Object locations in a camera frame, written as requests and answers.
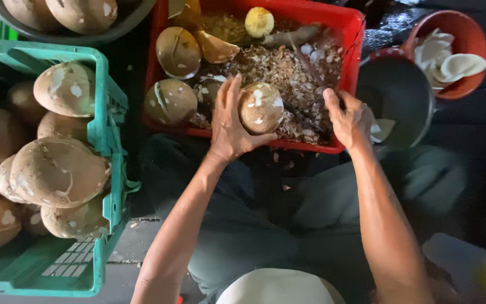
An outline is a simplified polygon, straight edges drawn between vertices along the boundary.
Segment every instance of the forearm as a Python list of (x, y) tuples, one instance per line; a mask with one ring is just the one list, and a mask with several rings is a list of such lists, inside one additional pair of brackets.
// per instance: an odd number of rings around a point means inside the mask
[(420, 248), (372, 148), (356, 149), (351, 155), (357, 177), (361, 238), (378, 290), (398, 288), (386, 295), (391, 303), (396, 302), (391, 295), (402, 299), (403, 293), (415, 293), (413, 303), (431, 303)]
[(160, 295), (156, 289), (176, 289), (171, 293), (163, 291), (163, 295), (179, 293), (204, 212), (225, 167), (225, 163), (204, 159), (147, 252), (135, 291), (135, 298), (142, 298), (142, 301), (133, 303), (145, 302), (147, 294)]

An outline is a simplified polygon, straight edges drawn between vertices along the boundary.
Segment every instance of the black bowl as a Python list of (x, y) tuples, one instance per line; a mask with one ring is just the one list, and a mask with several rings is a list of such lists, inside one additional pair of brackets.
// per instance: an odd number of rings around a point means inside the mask
[(355, 96), (377, 119), (396, 121), (384, 146), (413, 147), (430, 127), (434, 93), (422, 70), (408, 59), (384, 57), (362, 65)]

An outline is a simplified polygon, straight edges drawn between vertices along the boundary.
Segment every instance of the hand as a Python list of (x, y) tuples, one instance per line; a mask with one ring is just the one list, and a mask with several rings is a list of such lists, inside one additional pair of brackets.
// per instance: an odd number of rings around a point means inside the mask
[(241, 75), (237, 74), (235, 78), (226, 79), (217, 94), (211, 122), (213, 137), (206, 157), (218, 163), (229, 163), (254, 148), (277, 139), (274, 133), (252, 136), (243, 128), (238, 113), (240, 86)]
[(341, 109), (339, 98), (332, 89), (326, 89), (323, 92), (335, 136), (348, 149), (348, 152), (360, 148), (372, 148), (370, 108), (347, 92), (341, 91), (339, 94), (346, 104), (346, 110)]

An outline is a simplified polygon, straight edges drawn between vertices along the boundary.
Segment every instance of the red bowl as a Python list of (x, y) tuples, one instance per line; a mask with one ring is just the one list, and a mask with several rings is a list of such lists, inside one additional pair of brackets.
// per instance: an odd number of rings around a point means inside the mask
[[(486, 37), (479, 24), (462, 12), (452, 10), (437, 11), (415, 25), (408, 40), (401, 47), (408, 59), (414, 60), (415, 38), (425, 37), (436, 28), (455, 36), (453, 53), (476, 54), (486, 60)], [(463, 98), (480, 86), (485, 75), (486, 70), (456, 81), (437, 93), (436, 97), (446, 100)]]

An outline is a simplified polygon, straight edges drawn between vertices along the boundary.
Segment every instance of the red plastic crate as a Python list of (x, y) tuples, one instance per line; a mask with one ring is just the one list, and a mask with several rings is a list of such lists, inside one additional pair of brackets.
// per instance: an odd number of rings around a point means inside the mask
[[(355, 94), (359, 64), (361, 61), (361, 47), (363, 45), (363, 32), (365, 21), (361, 12), (354, 9), (341, 8), (339, 6), (302, 1), (302, 0), (201, 0), (202, 12), (226, 12), (236, 17), (245, 18), (247, 11), (254, 6), (262, 6), (275, 16), (275, 19), (292, 19), (303, 24), (320, 22), (332, 29), (338, 35), (339, 41), (345, 49), (342, 64), (341, 79), (337, 89)], [(147, 65), (146, 93), (155, 82), (167, 78), (157, 60), (155, 43), (160, 32), (168, 24), (168, 0), (158, 0), (153, 9), (153, 25), (151, 29), (149, 58)], [(189, 127), (166, 127), (157, 124), (150, 119), (145, 111), (142, 111), (142, 119), (148, 128), (155, 132), (185, 134), (200, 137), (211, 137), (210, 130)], [(344, 150), (344, 146), (335, 135), (328, 146), (320, 146), (309, 143), (300, 143), (285, 140), (276, 140), (269, 143), (272, 147), (299, 149), (328, 154), (338, 154)]]

